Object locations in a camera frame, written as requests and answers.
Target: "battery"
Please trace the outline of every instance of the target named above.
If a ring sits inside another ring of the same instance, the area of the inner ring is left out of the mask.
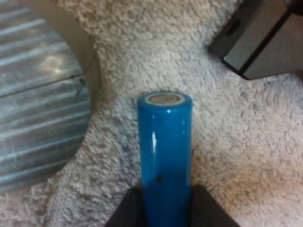
[[[191,205],[192,99],[155,92],[138,99],[145,215],[149,227],[187,227]]]

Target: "blue battery wrap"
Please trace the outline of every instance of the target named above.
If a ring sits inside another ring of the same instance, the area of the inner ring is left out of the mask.
[[[191,202],[192,99],[178,92],[138,99],[141,172],[149,227],[187,227]]]

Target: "black device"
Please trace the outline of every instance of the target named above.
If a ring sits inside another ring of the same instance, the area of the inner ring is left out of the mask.
[[[244,0],[209,53],[245,79],[303,71],[303,0]]]

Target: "dark spot on battery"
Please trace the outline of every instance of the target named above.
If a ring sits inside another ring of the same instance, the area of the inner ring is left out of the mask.
[[[162,183],[162,176],[161,175],[157,176],[157,181],[158,181],[158,183]]]

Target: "cylindrical battery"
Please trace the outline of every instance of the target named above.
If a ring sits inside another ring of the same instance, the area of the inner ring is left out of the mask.
[[[192,99],[157,92],[138,100],[141,172],[149,227],[187,227],[191,202]]]

